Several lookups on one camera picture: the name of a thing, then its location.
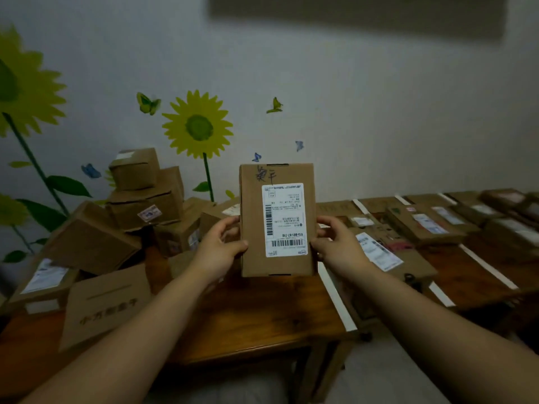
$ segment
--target green leaf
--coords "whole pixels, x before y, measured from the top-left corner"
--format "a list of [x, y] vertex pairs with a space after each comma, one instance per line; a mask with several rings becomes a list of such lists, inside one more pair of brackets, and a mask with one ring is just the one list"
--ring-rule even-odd
[[4, 257], [2, 262], [5, 263], [17, 263], [26, 258], [26, 252], [24, 251], [11, 251], [8, 255]]
[[48, 238], [40, 238], [36, 241], [34, 241], [32, 244], [39, 244], [39, 245], [45, 245], [45, 243], [47, 242]]
[[10, 165], [10, 167], [13, 167], [14, 169], [20, 169], [22, 167], [28, 167], [32, 165], [32, 163], [30, 162], [11, 162], [8, 164]]
[[49, 232], [56, 230], [67, 220], [64, 214], [43, 204], [23, 199], [17, 201], [23, 203], [36, 222]]
[[71, 194], [72, 196], [91, 197], [84, 184], [64, 176], [48, 176], [47, 184], [60, 193]]
[[207, 182], [202, 182], [193, 189], [193, 191], [197, 191], [199, 193], [205, 193], [206, 191], [209, 191], [209, 190], [210, 190], [210, 186]]

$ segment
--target barcode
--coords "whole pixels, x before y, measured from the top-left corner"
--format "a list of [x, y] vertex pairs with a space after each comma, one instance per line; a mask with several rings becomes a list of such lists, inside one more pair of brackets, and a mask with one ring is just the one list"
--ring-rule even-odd
[[271, 206], [266, 206], [266, 235], [273, 235], [273, 218]]
[[303, 245], [303, 240], [276, 240], [271, 242], [272, 247], [292, 247], [294, 245]]

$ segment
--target sunflower center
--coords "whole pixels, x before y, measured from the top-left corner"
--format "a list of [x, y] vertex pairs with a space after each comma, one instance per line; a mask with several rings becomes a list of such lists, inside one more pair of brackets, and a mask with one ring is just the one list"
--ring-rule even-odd
[[0, 102], [14, 101], [18, 95], [17, 78], [0, 59]]
[[213, 135], [213, 125], [201, 115], [193, 115], [185, 123], [187, 133], [198, 142], [208, 140]]

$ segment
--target yellow butterfly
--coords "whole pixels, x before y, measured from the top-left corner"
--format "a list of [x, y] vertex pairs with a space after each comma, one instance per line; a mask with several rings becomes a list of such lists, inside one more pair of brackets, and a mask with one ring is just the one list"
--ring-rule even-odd
[[267, 110], [266, 113], [273, 113], [273, 112], [282, 112], [281, 109], [282, 103], [277, 100], [277, 98], [273, 98], [273, 109]]
[[136, 99], [140, 105], [140, 112], [149, 113], [151, 116], [155, 115], [159, 106], [161, 106], [161, 99], [152, 101], [148, 96], [141, 94], [140, 92], [137, 93]]

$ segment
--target yellow sunflower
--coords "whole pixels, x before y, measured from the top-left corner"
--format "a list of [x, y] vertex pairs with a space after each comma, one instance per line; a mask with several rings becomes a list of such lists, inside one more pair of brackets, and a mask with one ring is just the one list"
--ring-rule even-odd
[[[22, 51], [20, 36], [12, 26], [8, 31], [0, 31], [0, 112], [13, 119], [15, 127], [25, 136], [30, 132], [41, 133], [37, 118], [58, 124], [55, 117], [65, 114], [53, 105], [66, 103], [56, 92], [66, 86], [54, 80], [59, 72], [40, 70], [43, 54], [36, 51]], [[0, 117], [0, 136], [6, 136], [8, 123]]]
[[28, 211], [22, 203], [0, 194], [0, 225], [22, 225], [27, 217]]
[[198, 90], [187, 92], [186, 103], [180, 98], [176, 101], [179, 105], [173, 102], [170, 105], [177, 114], [163, 114], [171, 120], [163, 125], [168, 129], [165, 135], [173, 140], [170, 147], [176, 148], [178, 154], [187, 150], [187, 155], [194, 158], [206, 154], [210, 159], [214, 153], [219, 155], [219, 150], [225, 150], [223, 145], [230, 144], [225, 136], [234, 133], [227, 129], [232, 123], [223, 120], [228, 111], [219, 110], [223, 101], [217, 101], [217, 96], [210, 99], [207, 92], [200, 96]]

